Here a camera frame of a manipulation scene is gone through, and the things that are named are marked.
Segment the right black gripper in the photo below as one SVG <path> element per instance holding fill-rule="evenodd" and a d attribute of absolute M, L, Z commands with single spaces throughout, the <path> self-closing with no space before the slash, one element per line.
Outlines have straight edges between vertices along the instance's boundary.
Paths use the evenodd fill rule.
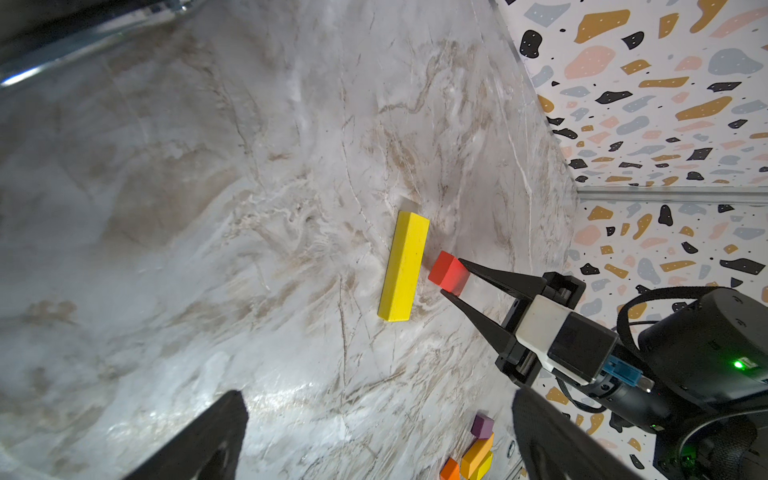
<path fill-rule="evenodd" d="M 541 370 L 541 364 L 527 347 L 513 335 L 537 295 L 573 309 L 583 296 L 586 284 L 574 277 L 547 272 L 537 277 L 528 274 L 491 269 L 460 259 L 466 270 L 514 298 L 502 326 L 462 300 L 455 294 L 440 293 L 461 310 L 474 327 L 499 355 L 496 366 L 517 385 L 531 386 Z"/>

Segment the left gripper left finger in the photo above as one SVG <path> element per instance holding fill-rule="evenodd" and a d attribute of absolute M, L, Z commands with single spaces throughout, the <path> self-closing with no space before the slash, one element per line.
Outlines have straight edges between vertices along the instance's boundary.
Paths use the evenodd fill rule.
<path fill-rule="evenodd" d="M 234 479 L 248 419 L 242 393 L 230 390 L 127 478 Z"/>

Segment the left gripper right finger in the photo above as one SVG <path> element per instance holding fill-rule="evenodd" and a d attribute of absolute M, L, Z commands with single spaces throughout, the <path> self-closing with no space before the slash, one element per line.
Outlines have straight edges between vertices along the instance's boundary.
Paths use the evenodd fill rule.
<path fill-rule="evenodd" d="M 639 476 L 529 387 L 512 402 L 514 432 L 532 479 L 637 479 Z"/>

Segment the red block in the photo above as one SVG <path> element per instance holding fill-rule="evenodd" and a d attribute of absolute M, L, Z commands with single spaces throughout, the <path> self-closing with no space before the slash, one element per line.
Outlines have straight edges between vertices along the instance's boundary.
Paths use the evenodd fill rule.
<path fill-rule="evenodd" d="M 457 257 L 441 251 L 428 275 L 428 280 L 440 289 L 460 296 L 469 276 L 470 272 Z"/>

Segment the yellow long block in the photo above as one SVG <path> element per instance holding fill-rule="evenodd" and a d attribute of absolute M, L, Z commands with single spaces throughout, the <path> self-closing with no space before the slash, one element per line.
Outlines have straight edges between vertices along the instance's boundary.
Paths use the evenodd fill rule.
<path fill-rule="evenodd" d="M 378 316 L 388 322 L 410 319 L 430 221 L 400 211 L 387 265 Z"/>

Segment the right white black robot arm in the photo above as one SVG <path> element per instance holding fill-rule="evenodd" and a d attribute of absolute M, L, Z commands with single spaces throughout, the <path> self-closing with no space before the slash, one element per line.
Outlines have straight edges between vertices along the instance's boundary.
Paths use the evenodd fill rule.
<path fill-rule="evenodd" d="M 609 412 L 614 427 L 654 436 L 653 467 L 667 479 L 763 479 L 767 475 L 767 308 L 719 286 L 648 290 L 633 306 L 681 300 L 671 315 L 633 333 L 630 307 L 614 328 L 576 311 L 585 284 L 464 261 L 514 299 L 496 322 L 454 291 L 458 307 L 497 353 L 498 369 L 519 387 L 516 437 L 535 479 L 629 478 L 632 471 L 539 400 L 532 389 L 549 372 L 581 408 Z"/>

